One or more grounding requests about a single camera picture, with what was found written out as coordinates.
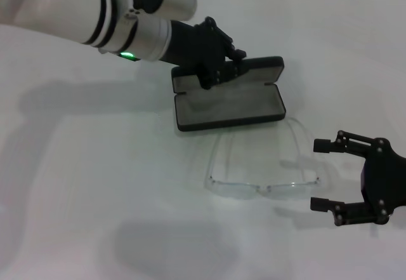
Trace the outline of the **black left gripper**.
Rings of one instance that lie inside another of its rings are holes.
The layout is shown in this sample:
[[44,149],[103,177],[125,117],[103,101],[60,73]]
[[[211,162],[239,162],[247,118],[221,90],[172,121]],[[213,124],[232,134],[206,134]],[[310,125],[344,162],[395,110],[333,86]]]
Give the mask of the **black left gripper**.
[[[244,73],[236,62],[242,61],[247,53],[235,48],[233,39],[217,26],[214,18],[206,17],[194,26],[172,20],[170,26],[169,44],[160,60],[197,71],[204,90],[230,82]],[[225,62],[226,57],[232,61]]]

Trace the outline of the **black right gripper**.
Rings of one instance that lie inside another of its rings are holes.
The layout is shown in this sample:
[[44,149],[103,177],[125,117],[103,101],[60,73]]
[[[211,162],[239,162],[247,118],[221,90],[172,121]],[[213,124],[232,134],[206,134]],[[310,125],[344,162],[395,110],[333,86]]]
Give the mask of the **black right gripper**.
[[310,209],[330,211],[336,226],[388,223],[394,211],[405,206],[405,158],[385,138],[369,138],[339,130],[335,140],[314,139],[315,153],[346,153],[365,159],[362,195],[365,202],[344,203],[312,197]]

